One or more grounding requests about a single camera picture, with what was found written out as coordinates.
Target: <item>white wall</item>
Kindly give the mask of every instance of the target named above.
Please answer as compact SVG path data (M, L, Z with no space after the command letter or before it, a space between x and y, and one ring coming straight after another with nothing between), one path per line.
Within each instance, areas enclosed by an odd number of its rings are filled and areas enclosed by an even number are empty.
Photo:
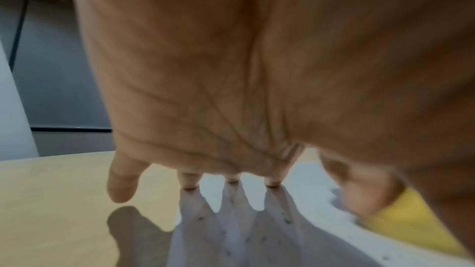
M0 44L0 161L34 157L35 141Z

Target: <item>skin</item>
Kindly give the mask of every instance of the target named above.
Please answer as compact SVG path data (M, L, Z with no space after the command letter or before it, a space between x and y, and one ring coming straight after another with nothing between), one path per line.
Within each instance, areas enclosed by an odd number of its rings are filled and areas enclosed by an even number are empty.
M76 0L129 200L159 163L278 185L316 147L360 215L409 185L475 253L475 0Z

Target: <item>table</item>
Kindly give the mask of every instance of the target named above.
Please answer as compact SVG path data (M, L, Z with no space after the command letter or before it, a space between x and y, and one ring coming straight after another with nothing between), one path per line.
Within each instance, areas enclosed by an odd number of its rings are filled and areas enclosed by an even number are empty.
M112 156L0 163L0 266L473 266L356 225L311 149L280 189L244 174L186 192L152 166L126 204L105 192Z

